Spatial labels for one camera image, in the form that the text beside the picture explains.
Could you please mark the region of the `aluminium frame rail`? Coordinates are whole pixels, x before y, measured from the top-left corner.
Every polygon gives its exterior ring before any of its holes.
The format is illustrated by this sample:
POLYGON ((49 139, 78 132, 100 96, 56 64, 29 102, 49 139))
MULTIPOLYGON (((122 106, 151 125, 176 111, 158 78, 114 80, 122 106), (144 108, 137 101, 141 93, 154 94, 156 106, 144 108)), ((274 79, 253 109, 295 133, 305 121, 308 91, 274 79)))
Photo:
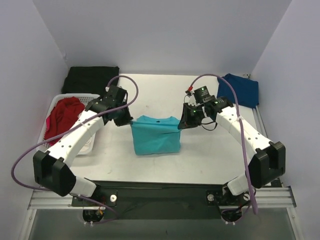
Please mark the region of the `aluminium frame rail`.
MULTIPOLYGON (((111 208, 119 207, 121 200, 130 200, 133 204, 204 204, 206 206, 219 206, 220 208, 235 208, 245 207, 249 201, 249 194, 245 193, 235 198, 231 203, 225 200, 219 200, 219 196, 213 193, 197 196, 178 196, 165 197, 155 195, 142 197, 138 195, 133 198, 117 197, 115 202, 105 203, 106 206, 111 208)), ((256 190, 255 201, 259 209, 262 208, 295 208, 297 206, 292 189, 290 187, 267 187, 256 190)), ((81 199, 77 196, 61 197, 56 193, 35 190, 32 193, 31 200, 28 205, 29 210, 62 210, 62 209, 84 209, 84 210, 97 210, 105 209, 97 203, 81 199)))

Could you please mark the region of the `black folded t-shirt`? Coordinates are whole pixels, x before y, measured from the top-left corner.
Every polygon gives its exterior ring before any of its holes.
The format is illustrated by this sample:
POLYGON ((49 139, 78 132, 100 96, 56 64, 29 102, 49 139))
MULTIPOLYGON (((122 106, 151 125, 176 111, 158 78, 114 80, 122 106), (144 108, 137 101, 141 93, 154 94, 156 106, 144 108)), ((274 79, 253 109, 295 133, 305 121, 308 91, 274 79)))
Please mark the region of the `black folded t-shirt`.
POLYGON ((104 95, 110 80, 120 73, 118 66, 72 66, 64 80, 61 93, 104 95))

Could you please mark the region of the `turquoise t-shirt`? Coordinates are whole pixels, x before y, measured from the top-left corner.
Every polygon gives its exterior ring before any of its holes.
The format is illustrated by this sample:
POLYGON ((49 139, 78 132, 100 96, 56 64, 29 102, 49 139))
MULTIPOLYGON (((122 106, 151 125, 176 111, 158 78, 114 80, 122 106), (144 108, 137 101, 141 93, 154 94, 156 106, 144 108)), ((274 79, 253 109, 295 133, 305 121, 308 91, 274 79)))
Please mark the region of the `turquoise t-shirt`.
POLYGON ((146 115, 131 122, 134 152, 138 156, 180 152, 180 121, 174 116, 152 118, 146 115))

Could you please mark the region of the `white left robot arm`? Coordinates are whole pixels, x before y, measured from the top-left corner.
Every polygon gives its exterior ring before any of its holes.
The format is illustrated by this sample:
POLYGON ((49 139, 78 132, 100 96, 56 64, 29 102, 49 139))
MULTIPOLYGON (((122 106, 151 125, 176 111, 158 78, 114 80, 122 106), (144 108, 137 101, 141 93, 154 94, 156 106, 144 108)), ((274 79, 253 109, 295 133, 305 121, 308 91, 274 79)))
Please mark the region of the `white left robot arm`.
POLYGON ((68 132, 46 151, 38 150, 34 154, 35 182, 62 197, 81 195, 88 205, 97 205, 101 201, 97 184, 75 176, 71 166, 87 141, 108 122, 113 121, 118 127, 131 123, 127 98, 125 89, 112 85, 105 95, 90 101, 74 124, 76 130, 68 132))

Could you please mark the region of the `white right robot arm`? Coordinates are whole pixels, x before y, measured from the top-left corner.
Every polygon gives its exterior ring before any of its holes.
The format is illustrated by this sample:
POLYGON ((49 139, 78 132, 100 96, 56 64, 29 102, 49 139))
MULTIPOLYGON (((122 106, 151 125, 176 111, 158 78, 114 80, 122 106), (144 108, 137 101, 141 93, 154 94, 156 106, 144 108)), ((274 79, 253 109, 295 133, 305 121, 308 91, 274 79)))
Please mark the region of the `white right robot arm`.
POLYGON ((206 86, 196 90, 189 88, 186 95, 189 100, 183 103, 178 129, 196 128, 203 124, 203 119, 210 118, 228 131, 246 153, 245 172, 229 181, 221 192, 225 203, 233 204, 250 187, 260 189, 286 172, 285 146, 258 132, 238 115, 236 105, 225 96, 211 95, 206 86))

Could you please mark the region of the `white plastic laundry basket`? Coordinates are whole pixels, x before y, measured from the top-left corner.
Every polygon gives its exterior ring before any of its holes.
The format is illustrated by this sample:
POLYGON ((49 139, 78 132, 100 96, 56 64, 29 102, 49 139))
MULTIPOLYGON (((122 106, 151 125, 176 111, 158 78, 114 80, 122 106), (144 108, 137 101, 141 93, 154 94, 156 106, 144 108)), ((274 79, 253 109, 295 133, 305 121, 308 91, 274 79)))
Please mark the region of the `white plastic laundry basket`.
MULTIPOLYGON (((46 114, 46 118, 50 115, 51 111, 57 105, 58 101, 60 101, 62 99, 65 99, 65 98, 71 98, 71 97, 75 97, 75 98, 79 99, 79 101, 86 106, 90 101, 92 101, 93 99, 98 98, 99 95, 98 94, 92 94, 92 93, 58 94, 52 99, 51 104, 50 104, 49 109, 48 109, 47 114, 46 114)), ((40 131, 40 135, 39 135, 39 138, 38 138, 38 141, 37 141, 38 143, 44 141, 44 136, 45 136, 45 132, 46 131, 47 131, 47 121, 45 120, 44 123, 43 123, 42 129, 40 131)), ((95 136, 96 136, 96 134, 94 134, 85 143, 85 145, 79 151, 78 155, 88 155, 92 151, 93 146, 94 146, 95 136)))

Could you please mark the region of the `pink garment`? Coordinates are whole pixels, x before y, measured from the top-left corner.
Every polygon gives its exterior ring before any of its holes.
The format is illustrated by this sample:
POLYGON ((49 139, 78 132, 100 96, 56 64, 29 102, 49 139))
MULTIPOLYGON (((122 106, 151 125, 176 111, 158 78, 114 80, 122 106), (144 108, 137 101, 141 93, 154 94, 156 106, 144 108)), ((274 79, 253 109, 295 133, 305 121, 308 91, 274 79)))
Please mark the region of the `pink garment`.
POLYGON ((45 132, 48 132, 51 128, 51 116, 50 115, 46 118, 45 125, 46 125, 45 132))

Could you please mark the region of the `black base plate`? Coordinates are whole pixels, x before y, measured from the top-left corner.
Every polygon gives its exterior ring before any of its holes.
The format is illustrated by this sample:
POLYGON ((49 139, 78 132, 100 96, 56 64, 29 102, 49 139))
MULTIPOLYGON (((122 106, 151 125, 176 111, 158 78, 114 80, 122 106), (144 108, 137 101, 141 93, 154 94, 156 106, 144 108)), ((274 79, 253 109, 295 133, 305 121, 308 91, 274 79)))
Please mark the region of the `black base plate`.
POLYGON ((234 196, 221 184, 97 181, 97 185, 93 202, 74 196, 71 205, 94 216, 98 204, 105 204, 110 209, 104 211, 104 219, 116 211, 120 220, 237 220, 250 204, 247 191, 234 196))

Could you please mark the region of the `folded navy blue t-shirt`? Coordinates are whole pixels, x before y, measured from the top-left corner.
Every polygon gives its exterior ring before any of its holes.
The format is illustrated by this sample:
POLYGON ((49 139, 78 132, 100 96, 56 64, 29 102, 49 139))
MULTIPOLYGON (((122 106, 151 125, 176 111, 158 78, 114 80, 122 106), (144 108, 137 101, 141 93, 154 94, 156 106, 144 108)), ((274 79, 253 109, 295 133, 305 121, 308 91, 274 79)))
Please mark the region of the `folded navy blue t-shirt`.
MULTIPOLYGON (((235 91, 239 105, 254 109, 259 104, 259 83, 257 81, 230 73, 223 78, 235 91)), ((223 80, 218 79, 218 83, 217 97, 226 97, 235 104, 235 98, 230 87, 223 80)))

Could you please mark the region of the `red t-shirt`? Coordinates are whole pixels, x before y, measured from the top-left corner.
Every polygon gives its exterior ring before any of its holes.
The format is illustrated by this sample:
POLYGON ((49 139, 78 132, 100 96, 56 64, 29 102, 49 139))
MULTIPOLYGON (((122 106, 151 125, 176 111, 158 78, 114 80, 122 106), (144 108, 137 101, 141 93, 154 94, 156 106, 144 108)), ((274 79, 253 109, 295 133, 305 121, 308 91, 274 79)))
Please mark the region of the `red t-shirt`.
POLYGON ((59 100, 50 113, 50 130, 45 132, 44 140, 69 130, 79 119, 79 116, 84 109, 85 105, 76 97, 68 97, 59 100))

